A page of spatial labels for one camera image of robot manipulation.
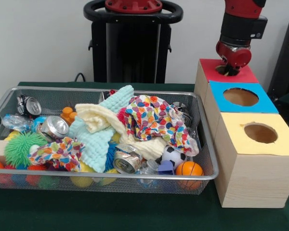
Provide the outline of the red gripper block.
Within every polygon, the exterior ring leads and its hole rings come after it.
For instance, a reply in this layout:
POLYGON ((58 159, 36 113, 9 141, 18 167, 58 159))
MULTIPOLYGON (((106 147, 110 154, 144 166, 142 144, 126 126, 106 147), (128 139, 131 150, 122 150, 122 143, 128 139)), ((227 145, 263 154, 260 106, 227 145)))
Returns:
POLYGON ((225 67, 226 76, 236 76, 239 73, 239 68, 245 67, 252 57, 250 46, 235 47, 218 41, 216 51, 229 65, 225 67))

